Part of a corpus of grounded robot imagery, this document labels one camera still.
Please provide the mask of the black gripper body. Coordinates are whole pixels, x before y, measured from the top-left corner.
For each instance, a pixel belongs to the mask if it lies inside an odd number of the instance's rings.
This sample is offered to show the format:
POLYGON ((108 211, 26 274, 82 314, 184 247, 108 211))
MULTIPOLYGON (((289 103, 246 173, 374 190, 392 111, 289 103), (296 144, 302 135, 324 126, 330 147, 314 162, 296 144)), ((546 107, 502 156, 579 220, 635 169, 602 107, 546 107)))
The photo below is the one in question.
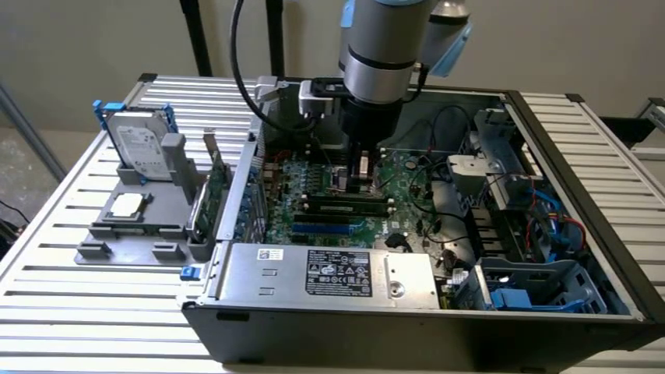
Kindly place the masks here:
POLYGON ((372 151, 393 134, 401 114, 401 100, 370 104, 356 98, 341 104, 341 127, 354 152, 372 151))

